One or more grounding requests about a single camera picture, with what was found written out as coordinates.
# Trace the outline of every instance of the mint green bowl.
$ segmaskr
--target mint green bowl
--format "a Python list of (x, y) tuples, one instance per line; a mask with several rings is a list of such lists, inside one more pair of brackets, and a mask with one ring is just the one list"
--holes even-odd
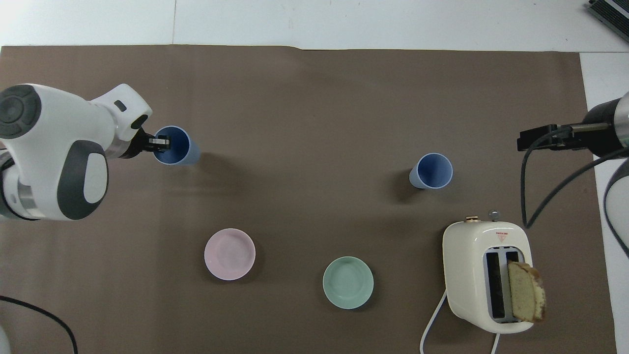
[(323, 274), (323, 292), (342, 309), (363, 305), (374, 291), (374, 276), (365, 262), (346, 256), (335, 259)]

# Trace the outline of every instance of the blue cup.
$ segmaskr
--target blue cup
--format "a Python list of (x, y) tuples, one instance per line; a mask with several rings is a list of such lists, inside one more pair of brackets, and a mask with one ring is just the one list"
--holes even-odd
[(409, 180), (415, 188), (439, 189), (452, 181), (452, 163), (437, 152), (425, 154), (411, 170)]
[(153, 155), (159, 162), (163, 164), (190, 165), (199, 161), (201, 151), (185, 130), (175, 125), (168, 125), (155, 133), (156, 137), (160, 135), (168, 135), (170, 137), (170, 149), (164, 152), (153, 152)]

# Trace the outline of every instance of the pink plate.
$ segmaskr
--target pink plate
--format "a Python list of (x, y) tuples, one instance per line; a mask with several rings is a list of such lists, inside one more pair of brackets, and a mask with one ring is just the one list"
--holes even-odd
[(251, 237), (238, 229), (223, 229), (209, 238), (205, 245), (205, 265), (219, 279), (243, 277), (255, 260)]

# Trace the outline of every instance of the power cord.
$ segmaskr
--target power cord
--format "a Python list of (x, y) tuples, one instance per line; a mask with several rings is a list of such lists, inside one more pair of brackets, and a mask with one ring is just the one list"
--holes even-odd
[(530, 229), (533, 226), (533, 223), (537, 220), (537, 217), (540, 216), (540, 214), (542, 213), (542, 210), (546, 207), (546, 205), (551, 201), (551, 199), (553, 199), (553, 197), (559, 193), (559, 191), (561, 191), (561, 189), (563, 189), (563, 187), (565, 187), (568, 183), (572, 182), (575, 178), (577, 178), (578, 176), (582, 175), (584, 172), (588, 171), (589, 169), (602, 164), (603, 162), (607, 161), (607, 160), (611, 160), (611, 159), (615, 159), (620, 155), (623, 155), (627, 152), (629, 152), (629, 147), (624, 147), (622, 149), (616, 150), (614, 152), (611, 152), (607, 155), (603, 155), (601, 156), (599, 159), (592, 161), (591, 163), (583, 166), (582, 168), (578, 169), (577, 171), (575, 171), (574, 173), (572, 173), (570, 176), (566, 177), (563, 181), (561, 181), (547, 196), (546, 198), (544, 198), (542, 200), (542, 202), (540, 203), (540, 205), (537, 207), (537, 209), (535, 209), (535, 212), (533, 213), (533, 216), (531, 216), (530, 220), (526, 219), (526, 193), (525, 193), (525, 176), (526, 176), (526, 163), (528, 161), (528, 157), (530, 156), (530, 154), (533, 152), (533, 150), (535, 150), (543, 141), (545, 141), (546, 139), (548, 139), (549, 137), (553, 136), (553, 135), (557, 135), (557, 134), (561, 134), (561, 133), (565, 133), (565, 132), (570, 132), (572, 130), (572, 127), (569, 126), (565, 126), (565, 127), (561, 127), (557, 130), (553, 130), (547, 134), (542, 135), (541, 137), (539, 137), (535, 142), (533, 142), (531, 144), (531, 146), (526, 150), (526, 154), (524, 155), (524, 158), (522, 159), (522, 168), (520, 170), (520, 207), (522, 210), (522, 224), (524, 225), (524, 227), (526, 229)]
[[(439, 310), (441, 310), (441, 308), (443, 307), (443, 302), (445, 301), (447, 294), (448, 294), (447, 290), (443, 292), (443, 296), (441, 296), (441, 300), (439, 300), (439, 304), (437, 304), (437, 308), (435, 309), (435, 312), (433, 312), (432, 317), (430, 318), (430, 320), (428, 321), (428, 324), (426, 325), (426, 329), (424, 329), (424, 333), (421, 335), (421, 341), (420, 341), (421, 354), (424, 354), (424, 341), (426, 340), (426, 335), (428, 335), (428, 331), (432, 327), (433, 322), (435, 322), (435, 318), (437, 314), (439, 313)], [(494, 345), (491, 348), (491, 354), (496, 354), (496, 348), (498, 347), (499, 340), (500, 340), (500, 333), (496, 333), (496, 337), (494, 337)]]
[(65, 324), (65, 322), (63, 322), (61, 320), (61, 318), (51, 314), (50, 312), (48, 312), (48, 311), (46, 311), (46, 310), (44, 310), (44, 309), (42, 309), (40, 307), (37, 307), (35, 305), (31, 305), (31, 304), (29, 304), (27, 302), (20, 301), (20, 300), (11, 298), (11, 297), (0, 295), (0, 300), (1, 301), (6, 301), (6, 302), (10, 302), (12, 304), (20, 305), (20, 306), (23, 306), (23, 307), (25, 307), (27, 309), (31, 309), (33, 311), (37, 311), (40, 314), (43, 314), (44, 316), (54, 320), (56, 323), (59, 323), (59, 325), (61, 327), (63, 327), (65, 329), (65, 331), (68, 332), (68, 335), (70, 336), (70, 340), (72, 342), (72, 350), (74, 351), (74, 354), (78, 354), (79, 351), (77, 349), (77, 341), (76, 341), (76, 339), (74, 339), (74, 334), (72, 333), (72, 330), (70, 329), (70, 327), (68, 327), (68, 325)]

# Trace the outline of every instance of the toaster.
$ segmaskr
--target toaster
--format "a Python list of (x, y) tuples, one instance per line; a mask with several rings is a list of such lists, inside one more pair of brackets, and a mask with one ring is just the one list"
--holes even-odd
[(466, 217), (443, 233), (443, 272), (448, 304), (459, 318), (492, 333), (533, 326), (513, 317), (508, 261), (533, 266), (524, 230), (510, 222)]

